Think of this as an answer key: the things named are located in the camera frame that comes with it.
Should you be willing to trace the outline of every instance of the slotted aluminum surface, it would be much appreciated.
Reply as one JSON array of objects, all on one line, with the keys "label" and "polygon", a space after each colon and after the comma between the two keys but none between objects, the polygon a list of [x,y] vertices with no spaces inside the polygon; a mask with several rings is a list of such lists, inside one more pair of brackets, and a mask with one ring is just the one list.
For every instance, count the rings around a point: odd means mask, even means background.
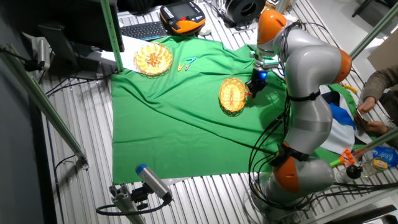
[{"label": "slotted aluminum surface", "polygon": [[[206,14],[207,23],[212,26],[211,35],[199,36],[199,38],[220,41],[227,48],[236,50],[248,42],[253,35],[253,30],[233,34],[231,29],[219,22],[208,6],[203,3],[199,5]],[[327,28],[307,0],[297,1],[291,14],[302,22],[316,22]],[[157,9],[144,16],[133,16],[128,12],[123,12],[119,14],[119,21],[125,26],[159,21],[159,12]],[[319,39],[333,44],[332,38],[319,27],[309,26],[308,31]],[[103,65],[102,68],[103,72],[99,73],[98,77],[110,74],[114,70],[110,65]],[[82,80],[69,79],[61,86],[80,82]],[[344,82],[359,90],[358,95],[354,95],[355,102],[358,104],[364,80],[359,75],[351,73]],[[45,80],[42,86],[44,91],[49,91],[58,83],[60,79],[50,77],[50,80]],[[90,163],[88,170],[79,168],[75,158],[60,165],[57,170],[60,181],[60,202],[55,190],[54,173],[50,171],[58,222],[129,223],[125,217],[106,217],[95,213],[96,207],[111,204],[111,195],[108,190],[112,183],[113,134],[110,80],[82,83],[65,88],[51,96],[50,101],[77,141],[84,147]],[[370,112],[372,119],[389,124],[384,114],[385,111],[380,105]],[[49,164],[53,167],[53,164],[73,153],[52,125],[47,125],[44,116],[43,119]],[[392,183],[397,182],[396,176],[398,176],[398,170],[393,168],[369,180],[359,180],[357,183]],[[142,183],[134,183],[129,184],[129,187],[134,189],[141,185]],[[155,213],[144,215],[147,223],[267,223],[251,202],[247,174],[191,177],[170,185],[170,188],[174,202],[171,206]],[[324,194],[337,191],[339,189],[330,189]],[[395,192],[396,190],[385,190],[364,195],[323,198],[316,201],[308,212],[298,212],[297,215],[286,217],[281,222],[325,223]],[[155,195],[151,195],[145,203],[148,203],[150,208],[154,208],[160,205],[160,200]]]}]

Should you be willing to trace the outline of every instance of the robotic arm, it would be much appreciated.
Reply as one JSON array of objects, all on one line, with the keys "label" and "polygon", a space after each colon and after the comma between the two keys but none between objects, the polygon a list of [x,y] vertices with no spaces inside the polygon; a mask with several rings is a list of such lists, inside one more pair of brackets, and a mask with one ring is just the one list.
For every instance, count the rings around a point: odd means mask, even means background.
[{"label": "robotic arm", "polygon": [[[334,183],[333,169],[327,161],[310,157],[329,136],[333,119],[319,87],[344,80],[351,70],[351,58],[276,11],[263,12],[258,26],[252,79],[246,84],[254,98],[266,85],[261,73],[275,67],[267,61],[278,55],[285,62],[287,98],[292,110],[289,131],[278,156],[271,161],[273,173],[259,181],[267,198],[291,204]],[[269,210],[255,195],[253,199],[260,210]]]}]

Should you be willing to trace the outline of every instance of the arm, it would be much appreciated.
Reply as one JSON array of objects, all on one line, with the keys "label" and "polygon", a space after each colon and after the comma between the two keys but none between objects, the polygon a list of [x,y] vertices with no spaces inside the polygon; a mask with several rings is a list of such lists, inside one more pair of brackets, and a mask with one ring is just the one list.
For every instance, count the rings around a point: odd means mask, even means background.
[{"label": "arm", "polygon": [[396,84],[398,84],[398,65],[376,71],[366,82],[364,100],[371,96],[377,101],[386,88]]}]

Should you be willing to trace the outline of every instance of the woven basket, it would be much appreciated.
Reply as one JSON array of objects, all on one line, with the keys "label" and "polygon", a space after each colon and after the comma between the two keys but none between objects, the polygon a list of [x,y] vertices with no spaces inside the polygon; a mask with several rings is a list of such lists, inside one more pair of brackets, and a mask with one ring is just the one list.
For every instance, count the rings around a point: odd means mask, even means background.
[{"label": "woven basket", "polygon": [[221,84],[219,99],[222,107],[230,112],[243,109],[246,104],[246,85],[238,78],[227,78]]},{"label": "woven basket", "polygon": [[152,43],[134,54],[134,64],[145,75],[161,75],[169,70],[172,63],[173,55],[164,44]]}]

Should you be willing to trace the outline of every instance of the green cloth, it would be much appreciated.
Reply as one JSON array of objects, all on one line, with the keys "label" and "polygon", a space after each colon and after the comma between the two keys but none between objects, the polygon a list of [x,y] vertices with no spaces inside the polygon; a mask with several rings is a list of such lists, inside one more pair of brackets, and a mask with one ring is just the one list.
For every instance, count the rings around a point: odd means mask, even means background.
[{"label": "green cloth", "polygon": [[[220,42],[197,38],[157,42],[173,53],[168,74],[156,79],[132,71],[112,76],[114,184],[141,181],[135,168],[142,163],[161,179],[247,172],[251,147],[284,109],[283,81],[270,72],[269,84],[256,99],[239,116],[227,116],[218,101],[220,85],[228,77],[250,79],[251,49],[233,52]],[[197,59],[188,71],[177,72],[192,57]],[[280,128],[262,148],[276,152],[281,142]],[[325,149],[314,156],[328,162],[338,158]]]}]

